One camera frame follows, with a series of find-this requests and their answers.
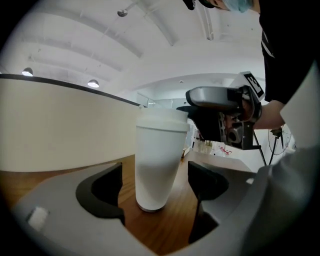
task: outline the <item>person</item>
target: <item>person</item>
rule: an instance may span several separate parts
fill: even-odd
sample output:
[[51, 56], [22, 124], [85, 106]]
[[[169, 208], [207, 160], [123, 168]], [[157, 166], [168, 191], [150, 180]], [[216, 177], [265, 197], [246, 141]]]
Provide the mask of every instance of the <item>person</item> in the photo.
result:
[[[280, 111], [307, 75], [316, 57], [319, 41], [315, 9], [301, 2], [272, 0], [199, 0], [207, 8], [260, 14], [261, 48], [265, 69], [265, 100], [254, 129], [277, 129], [285, 122]], [[243, 101], [247, 116], [251, 106]], [[227, 127], [233, 121], [226, 119]]]

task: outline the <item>face mask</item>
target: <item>face mask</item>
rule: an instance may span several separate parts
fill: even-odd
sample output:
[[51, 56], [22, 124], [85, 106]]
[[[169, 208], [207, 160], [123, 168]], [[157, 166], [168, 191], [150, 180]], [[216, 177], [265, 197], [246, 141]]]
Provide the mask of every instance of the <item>face mask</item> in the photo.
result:
[[244, 13], [253, 6], [253, 0], [222, 0], [230, 11]]

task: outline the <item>black shirt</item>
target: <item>black shirt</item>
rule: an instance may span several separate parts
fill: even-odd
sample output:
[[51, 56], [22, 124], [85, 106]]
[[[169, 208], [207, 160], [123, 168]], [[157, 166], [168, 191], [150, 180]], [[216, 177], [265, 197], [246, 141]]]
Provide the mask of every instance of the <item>black shirt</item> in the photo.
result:
[[312, 4], [259, 0], [265, 100], [286, 104], [307, 75], [315, 57], [318, 24]]

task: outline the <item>white tumbler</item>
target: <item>white tumbler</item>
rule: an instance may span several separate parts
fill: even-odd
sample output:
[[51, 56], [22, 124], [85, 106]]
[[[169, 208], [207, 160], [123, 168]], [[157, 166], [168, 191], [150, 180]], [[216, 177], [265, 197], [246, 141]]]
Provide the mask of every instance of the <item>white tumbler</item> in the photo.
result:
[[135, 198], [146, 212], [163, 208], [183, 153], [188, 113], [140, 107], [136, 121]]

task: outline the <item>wooden surface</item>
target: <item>wooden surface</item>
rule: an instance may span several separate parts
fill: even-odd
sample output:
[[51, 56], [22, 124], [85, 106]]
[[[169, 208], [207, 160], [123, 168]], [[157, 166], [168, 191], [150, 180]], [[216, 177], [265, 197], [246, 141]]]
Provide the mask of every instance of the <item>wooden surface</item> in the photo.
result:
[[[250, 172], [240, 160], [190, 151], [181, 159], [164, 209], [156, 213], [147, 213], [136, 203], [135, 156], [109, 162], [122, 162], [123, 186], [119, 193], [118, 206], [124, 209], [127, 230], [158, 255], [172, 253], [188, 245], [197, 208], [197, 199], [188, 183], [188, 161]], [[0, 187], [8, 206], [12, 207], [19, 198], [45, 179], [83, 168], [46, 172], [0, 171]]]

